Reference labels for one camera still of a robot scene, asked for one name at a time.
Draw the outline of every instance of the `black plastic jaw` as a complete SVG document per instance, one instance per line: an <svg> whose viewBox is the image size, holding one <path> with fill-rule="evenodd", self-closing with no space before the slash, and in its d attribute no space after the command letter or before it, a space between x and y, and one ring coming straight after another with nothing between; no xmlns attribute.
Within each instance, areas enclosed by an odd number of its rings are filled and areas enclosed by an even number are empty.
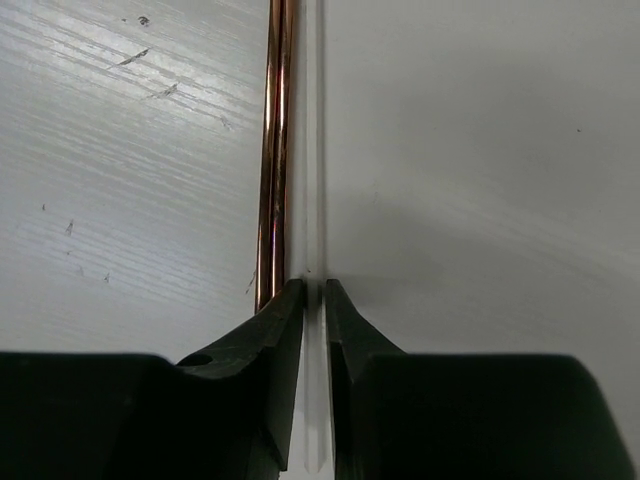
<svg viewBox="0 0 640 480"><path fill-rule="evenodd" d="M276 479L286 469L304 285L177 366L1 353L1 478Z"/></svg>
<svg viewBox="0 0 640 480"><path fill-rule="evenodd" d="M574 358L409 355L325 294L337 480L635 478Z"/></svg>

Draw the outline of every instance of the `white surface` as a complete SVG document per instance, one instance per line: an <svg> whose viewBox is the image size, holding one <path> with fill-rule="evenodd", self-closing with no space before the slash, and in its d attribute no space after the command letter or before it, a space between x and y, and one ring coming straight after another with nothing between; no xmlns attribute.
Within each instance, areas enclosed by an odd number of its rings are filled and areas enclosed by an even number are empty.
<svg viewBox="0 0 640 480"><path fill-rule="evenodd" d="M640 460L640 5L326 0L327 262L425 352L561 352Z"/></svg>
<svg viewBox="0 0 640 480"><path fill-rule="evenodd" d="M176 360L251 316L267 7L183 3L0 4L0 348Z"/></svg>

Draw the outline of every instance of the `scratch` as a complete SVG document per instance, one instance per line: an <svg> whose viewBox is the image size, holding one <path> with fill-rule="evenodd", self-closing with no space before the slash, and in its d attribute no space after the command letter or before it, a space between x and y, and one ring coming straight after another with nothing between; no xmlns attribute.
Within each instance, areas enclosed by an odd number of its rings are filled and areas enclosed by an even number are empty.
<svg viewBox="0 0 640 480"><path fill-rule="evenodd" d="M171 95L173 93L176 93L177 91L178 91L178 84L174 83L173 85L171 85L166 90L162 90L161 92L154 93L153 95L149 95L146 98L166 98L169 95Z"/></svg>
<svg viewBox="0 0 640 480"><path fill-rule="evenodd" d="M253 282L256 281L256 271L253 271L253 277L251 277L251 281L249 282L249 285L247 286L247 289L245 290L244 294L248 295L249 294L249 290L251 290L251 285L253 285Z"/></svg>
<svg viewBox="0 0 640 480"><path fill-rule="evenodd" d="M144 57L147 53L149 53L149 49L145 48L140 53L136 53L133 57L129 57L126 60L123 60L122 62L120 62L120 63L118 63L116 65L111 65L109 68L107 68L107 70L111 70L114 67L123 67L125 65L129 65L131 62L135 62L139 58Z"/></svg>

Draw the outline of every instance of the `shiny copper tube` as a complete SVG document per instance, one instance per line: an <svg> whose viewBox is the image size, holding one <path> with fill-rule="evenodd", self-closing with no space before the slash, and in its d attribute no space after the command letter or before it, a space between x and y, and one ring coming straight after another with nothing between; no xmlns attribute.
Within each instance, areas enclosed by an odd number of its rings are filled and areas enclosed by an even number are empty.
<svg viewBox="0 0 640 480"><path fill-rule="evenodd" d="M258 212L256 312L285 281L285 220L295 0L271 0Z"/></svg>
<svg viewBox="0 0 640 480"><path fill-rule="evenodd" d="M271 299L271 188L275 159L275 132L278 101L278 58L281 36L281 3L271 0L269 11L269 37L267 46L267 81L264 101L262 131L262 167L260 173L260 198L258 206L258 253L256 261L255 311L258 312Z"/></svg>
<svg viewBox="0 0 640 480"><path fill-rule="evenodd" d="M293 20L295 0L281 3L281 35L278 55L278 95L276 122L275 162L272 170L271 190L271 296L284 286L286 268L286 199L287 160L289 156L289 118L291 98L291 57L293 53Z"/></svg>

